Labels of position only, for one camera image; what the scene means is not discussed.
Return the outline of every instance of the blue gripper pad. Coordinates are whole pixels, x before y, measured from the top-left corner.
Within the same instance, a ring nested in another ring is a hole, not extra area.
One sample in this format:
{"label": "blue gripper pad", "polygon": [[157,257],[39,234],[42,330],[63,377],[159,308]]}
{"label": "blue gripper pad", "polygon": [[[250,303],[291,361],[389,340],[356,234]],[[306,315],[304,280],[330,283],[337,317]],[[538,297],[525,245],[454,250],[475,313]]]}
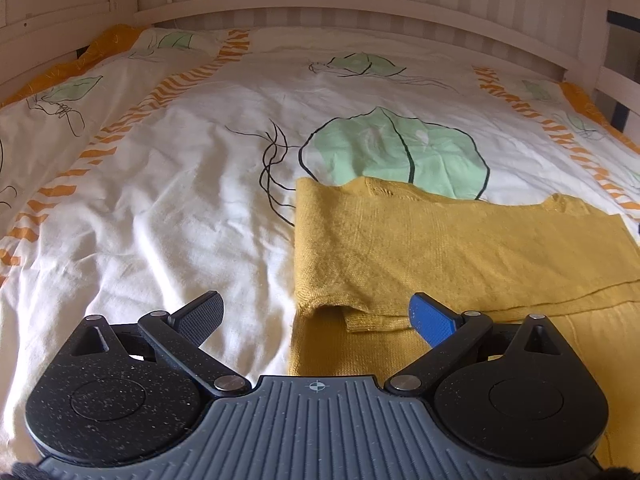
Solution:
{"label": "blue gripper pad", "polygon": [[411,326],[432,348],[456,331],[459,320],[460,316],[437,301],[430,303],[424,295],[414,294],[409,300]]}
{"label": "blue gripper pad", "polygon": [[90,467],[44,459],[56,480],[587,480],[587,457],[526,468],[477,456],[436,425],[424,403],[372,377],[262,377],[214,400],[171,449],[142,462]]}

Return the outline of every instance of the wooden bed headboard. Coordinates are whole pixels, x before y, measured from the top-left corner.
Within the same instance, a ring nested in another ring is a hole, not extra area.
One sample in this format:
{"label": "wooden bed headboard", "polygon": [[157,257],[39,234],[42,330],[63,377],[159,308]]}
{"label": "wooden bed headboard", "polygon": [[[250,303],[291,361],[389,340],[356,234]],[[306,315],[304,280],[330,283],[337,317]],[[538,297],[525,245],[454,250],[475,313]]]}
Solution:
{"label": "wooden bed headboard", "polygon": [[451,44],[478,62],[597,88],[640,114],[640,86],[603,67],[610,9],[640,18],[640,0],[0,0],[0,100],[115,23],[326,25]]}

